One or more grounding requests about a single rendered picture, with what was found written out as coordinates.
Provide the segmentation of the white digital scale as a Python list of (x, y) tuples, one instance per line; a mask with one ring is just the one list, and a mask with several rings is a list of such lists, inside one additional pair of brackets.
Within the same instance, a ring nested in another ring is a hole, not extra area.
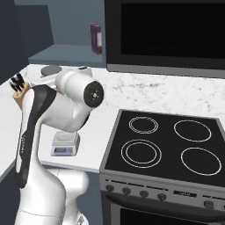
[(57, 132), (52, 143), (52, 156), (75, 156), (80, 143), (78, 132)]

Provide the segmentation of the black hob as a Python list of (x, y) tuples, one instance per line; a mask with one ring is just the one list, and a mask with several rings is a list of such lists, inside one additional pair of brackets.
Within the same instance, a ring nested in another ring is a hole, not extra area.
[(101, 170), (225, 187), (225, 130), (216, 118), (120, 110)]

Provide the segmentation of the dark blue cabinet door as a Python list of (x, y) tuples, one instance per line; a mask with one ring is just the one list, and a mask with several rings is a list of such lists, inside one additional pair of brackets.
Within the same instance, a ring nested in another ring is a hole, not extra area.
[(0, 0), (0, 84), (25, 68), (31, 56), (53, 44), (46, 5)]

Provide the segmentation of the blue-grey wall cabinet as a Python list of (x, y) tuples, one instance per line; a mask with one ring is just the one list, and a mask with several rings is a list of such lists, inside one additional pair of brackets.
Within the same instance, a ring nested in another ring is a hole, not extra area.
[[(30, 63), (105, 67), (104, 0), (15, 0), (15, 4), (48, 10), (52, 41), (32, 54)], [(91, 50), (91, 23), (101, 25), (102, 54)]]

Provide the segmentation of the maroon box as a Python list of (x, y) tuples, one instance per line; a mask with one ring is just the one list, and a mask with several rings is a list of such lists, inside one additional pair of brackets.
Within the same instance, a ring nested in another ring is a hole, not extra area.
[(98, 23), (91, 23), (91, 50), (95, 54), (102, 54), (101, 25)]

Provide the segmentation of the wooden knife block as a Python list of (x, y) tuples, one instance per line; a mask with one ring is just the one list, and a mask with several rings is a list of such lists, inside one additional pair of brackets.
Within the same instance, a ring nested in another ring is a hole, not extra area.
[(15, 91), (14, 94), (12, 95), (12, 97), (14, 98), (14, 100), (16, 101), (19, 107), (22, 107), (22, 101), (23, 101), (24, 95), (27, 93), (29, 89), (30, 89), (30, 84), (25, 83), (25, 86), (22, 89), (22, 91)]

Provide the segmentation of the black microwave oven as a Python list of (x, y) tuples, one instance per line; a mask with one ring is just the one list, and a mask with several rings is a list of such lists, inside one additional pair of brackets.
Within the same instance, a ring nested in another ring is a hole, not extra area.
[(105, 0), (111, 72), (225, 79), (225, 0)]

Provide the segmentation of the grey oven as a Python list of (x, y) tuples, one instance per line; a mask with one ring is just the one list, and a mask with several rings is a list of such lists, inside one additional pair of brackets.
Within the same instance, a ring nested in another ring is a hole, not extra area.
[[(113, 185), (114, 190), (108, 192), (105, 187)], [(182, 204), (190, 207), (205, 208), (206, 200), (213, 201), (214, 209), (225, 212), (225, 188), (200, 187), (195, 185), (184, 185), (173, 182), (161, 182), (154, 179), (137, 179), (119, 177), (109, 174), (100, 176), (100, 191), (107, 194), (121, 194), (124, 187), (128, 187), (131, 193), (127, 196), (142, 198), (140, 191), (147, 191), (149, 196), (143, 199), (159, 200), (157, 195), (164, 193), (165, 201)], [(179, 219), (173, 216), (145, 213), (121, 207), (114, 203), (102, 204), (103, 225), (225, 225), (225, 222), (199, 222)]]

